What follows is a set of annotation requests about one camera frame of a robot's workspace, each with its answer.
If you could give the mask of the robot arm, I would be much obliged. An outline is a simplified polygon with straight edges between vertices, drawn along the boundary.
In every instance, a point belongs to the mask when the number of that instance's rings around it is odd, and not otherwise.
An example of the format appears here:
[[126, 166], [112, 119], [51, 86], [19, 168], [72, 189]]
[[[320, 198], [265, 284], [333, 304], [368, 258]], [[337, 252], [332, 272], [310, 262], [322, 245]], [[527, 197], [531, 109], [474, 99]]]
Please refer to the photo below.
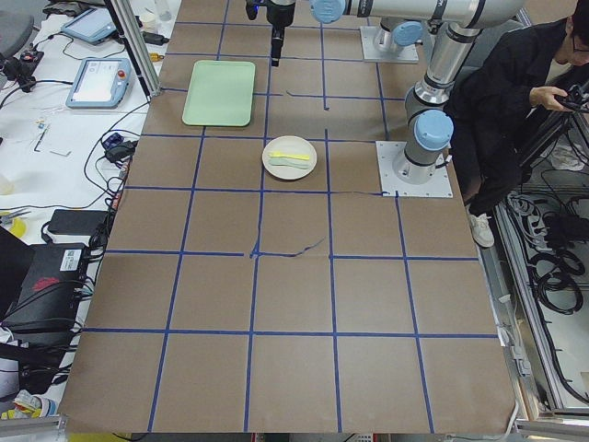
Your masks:
[[373, 37], [373, 45], [380, 52], [400, 52], [422, 37], [420, 21], [383, 17]]
[[427, 182], [454, 131], [442, 107], [464, 61], [486, 28], [501, 25], [520, 11], [522, 1], [311, 1], [314, 19], [333, 23], [342, 16], [401, 18], [446, 24], [435, 39], [423, 80], [408, 91], [405, 108], [411, 136], [392, 161], [394, 173], [410, 184]]

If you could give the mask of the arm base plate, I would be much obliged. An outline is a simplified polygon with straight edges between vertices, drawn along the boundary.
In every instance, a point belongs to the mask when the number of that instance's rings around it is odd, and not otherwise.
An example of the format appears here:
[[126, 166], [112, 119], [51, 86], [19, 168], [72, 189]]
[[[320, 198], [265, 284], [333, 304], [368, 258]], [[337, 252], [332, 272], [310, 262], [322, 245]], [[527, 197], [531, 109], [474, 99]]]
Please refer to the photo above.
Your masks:
[[361, 26], [360, 34], [365, 62], [392, 64], [419, 62], [415, 44], [398, 45], [389, 31], [380, 27]]
[[381, 193], [387, 197], [452, 198], [447, 163], [440, 153], [429, 166], [417, 166], [405, 156], [406, 142], [376, 141]]

